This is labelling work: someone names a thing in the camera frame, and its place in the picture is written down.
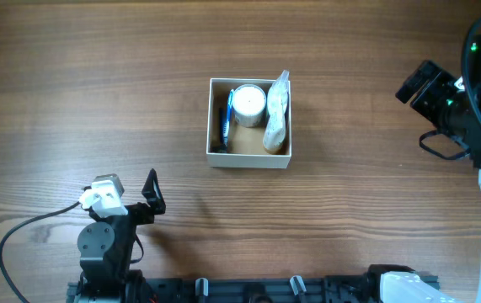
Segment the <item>blue disposable razor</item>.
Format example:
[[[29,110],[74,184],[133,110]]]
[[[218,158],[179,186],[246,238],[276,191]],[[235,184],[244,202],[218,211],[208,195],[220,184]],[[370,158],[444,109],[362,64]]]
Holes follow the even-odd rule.
[[[227,113],[224,108],[218,110],[219,114],[219,142],[214,144],[211,148],[215,153],[227,153],[227,136],[225,135],[225,128],[227,124]]]

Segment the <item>blue white toothbrush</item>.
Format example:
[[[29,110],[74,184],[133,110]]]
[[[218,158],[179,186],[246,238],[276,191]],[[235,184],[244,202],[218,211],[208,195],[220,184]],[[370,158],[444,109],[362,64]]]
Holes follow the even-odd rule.
[[[228,94],[225,120],[224,120],[223,126],[222,126],[222,139],[223,139],[223,144],[225,146],[228,146],[228,134],[229,134],[230,121],[231,121],[231,116],[232,116],[233,95],[234,95],[234,90],[232,89]]]

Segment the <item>clear cotton swab tub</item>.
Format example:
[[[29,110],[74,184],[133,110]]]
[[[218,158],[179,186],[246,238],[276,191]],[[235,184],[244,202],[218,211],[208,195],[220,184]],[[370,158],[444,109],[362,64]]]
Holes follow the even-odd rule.
[[[244,84],[233,92],[234,118],[243,127],[252,128],[263,118],[266,107],[265,92],[256,85]]]

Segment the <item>white floral lotion tube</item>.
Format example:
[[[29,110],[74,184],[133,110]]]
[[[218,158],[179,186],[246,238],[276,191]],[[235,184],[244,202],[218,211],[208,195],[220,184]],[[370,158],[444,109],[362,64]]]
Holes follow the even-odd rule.
[[[287,95],[271,89],[268,95],[268,122],[263,138],[263,147],[270,154],[276,154],[282,147],[286,137]]]

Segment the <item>dark mouthwash spray bottle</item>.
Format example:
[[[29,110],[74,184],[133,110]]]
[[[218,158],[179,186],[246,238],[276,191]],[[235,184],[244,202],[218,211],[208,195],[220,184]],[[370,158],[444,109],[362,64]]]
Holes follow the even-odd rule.
[[[267,113],[272,115],[279,110],[282,114],[286,113],[289,103],[289,75],[288,70],[284,70],[282,74],[273,82],[267,94]]]

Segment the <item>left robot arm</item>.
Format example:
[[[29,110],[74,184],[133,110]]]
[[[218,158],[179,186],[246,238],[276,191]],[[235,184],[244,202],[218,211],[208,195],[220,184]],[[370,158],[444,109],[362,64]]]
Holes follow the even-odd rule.
[[[156,302],[158,296],[142,271],[131,270],[139,259],[133,247],[141,245],[136,228],[154,222],[166,204],[151,169],[142,188],[145,202],[123,205],[124,187],[116,174],[98,176],[84,189],[78,202],[94,223],[79,234],[82,273],[67,292],[68,302]]]

